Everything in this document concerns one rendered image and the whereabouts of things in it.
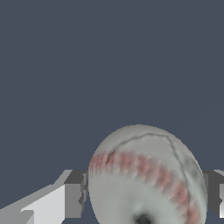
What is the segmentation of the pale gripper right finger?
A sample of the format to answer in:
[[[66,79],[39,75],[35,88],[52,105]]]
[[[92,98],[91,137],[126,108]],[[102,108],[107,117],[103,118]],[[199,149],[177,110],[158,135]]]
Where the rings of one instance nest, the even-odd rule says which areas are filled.
[[[224,171],[204,170],[208,196],[208,207],[220,218],[224,218]]]

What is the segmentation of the white baseball with red stitching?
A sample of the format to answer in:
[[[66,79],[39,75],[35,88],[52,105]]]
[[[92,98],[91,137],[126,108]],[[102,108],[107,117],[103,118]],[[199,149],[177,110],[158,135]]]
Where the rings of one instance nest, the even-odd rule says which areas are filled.
[[[163,129],[136,124],[108,135],[91,158],[88,190],[100,224],[206,224],[199,163]]]

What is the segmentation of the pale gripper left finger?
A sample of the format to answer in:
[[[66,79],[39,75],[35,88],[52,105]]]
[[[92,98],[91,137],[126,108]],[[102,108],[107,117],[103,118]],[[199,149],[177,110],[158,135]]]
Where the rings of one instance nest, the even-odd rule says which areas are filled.
[[[53,184],[0,209],[0,224],[62,224],[82,216],[87,196],[88,172],[64,170]]]

